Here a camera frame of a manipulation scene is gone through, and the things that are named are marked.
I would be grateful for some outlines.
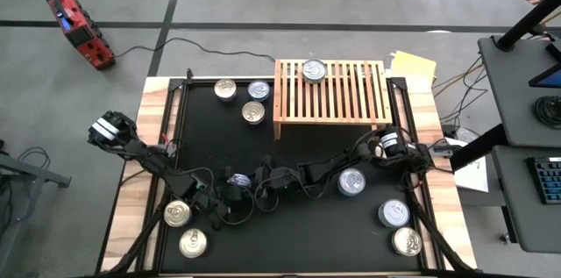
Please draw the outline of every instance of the wooden table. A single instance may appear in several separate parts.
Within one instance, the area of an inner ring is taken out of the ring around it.
[[[393,70],[392,76],[400,76],[407,79],[409,101],[413,111],[419,142],[430,145],[441,139],[443,134],[438,119],[437,107],[430,89],[432,75],[419,75],[418,71],[413,75],[405,68],[401,71]],[[146,79],[136,119],[138,135],[146,144],[158,143],[169,79],[169,77],[149,77]],[[398,99],[398,107],[400,113],[404,114],[403,105],[399,102],[401,102],[401,99]],[[170,118],[169,137],[173,136],[177,106],[178,99],[175,99],[172,117]],[[450,162],[443,158],[435,158],[435,165],[439,168],[451,169]],[[138,172],[139,169],[138,163],[127,162],[123,178]],[[115,266],[140,233],[146,210],[150,180],[151,176],[146,173],[129,180],[121,187],[104,251],[101,265],[102,271]],[[431,170],[427,173],[427,183],[430,189],[430,200],[438,230],[466,264],[476,267],[454,176],[449,173]],[[152,265],[157,230],[158,228],[156,227],[148,242],[145,269],[150,269]],[[428,238],[429,235],[423,227],[421,232],[424,238]],[[432,251],[430,239],[424,240],[424,250]],[[429,267],[436,267],[436,262],[433,258],[428,257],[427,261]],[[447,262],[446,266],[451,269],[450,264]]]

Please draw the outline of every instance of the white paper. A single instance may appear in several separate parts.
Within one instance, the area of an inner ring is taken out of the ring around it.
[[[467,145],[467,143],[456,139],[446,138],[446,140],[453,146]],[[457,170],[454,174],[454,178],[456,179],[456,186],[458,187],[489,192],[485,156]]]

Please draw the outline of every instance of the can lid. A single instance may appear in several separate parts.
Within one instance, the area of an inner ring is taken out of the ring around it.
[[[356,168],[347,168],[339,176],[339,186],[345,192],[356,195],[365,188],[366,179]]]
[[[302,75],[308,82],[320,82],[327,75],[327,68],[320,60],[308,60],[302,66]]]
[[[220,80],[214,85],[214,92],[218,97],[229,98],[236,93],[236,83],[233,80]]]
[[[409,221],[408,206],[397,199],[386,201],[382,212],[386,221],[394,227],[404,226]]]
[[[409,227],[397,230],[392,237],[392,244],[397,253],[405,256],[415,256],[423,247],[419,233]]]
[[[207,249],[207,236],[199,229],[186,230],[179,240],[179,249],[187,258],[199,257]]]
[[[269,84],[265,81],[253,81],[249,83],[247,87],[247,92],[253,98],[264,98],[269,95]]]
[[[265,116],[265,107],[259,102],[249,102],[242,108],[242,114],[247,121],[259,121]]]
[[[169,226],[183,226],[190,218],[191,209],[181,200],[174,200],[168,203],[164,210],[164,220]]]

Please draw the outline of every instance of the keyboard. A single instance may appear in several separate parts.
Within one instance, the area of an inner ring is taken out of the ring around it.
[[[561,157],[526,159],[543,204],[561,204]]]

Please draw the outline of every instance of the wooden rack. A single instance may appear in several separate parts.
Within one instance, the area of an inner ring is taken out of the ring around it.
[[[323,60],[319,84],[302,79],[305,60],[277,60],[274,66],[274,138],[281,125],[386,125],[392,123],[381,61]]]

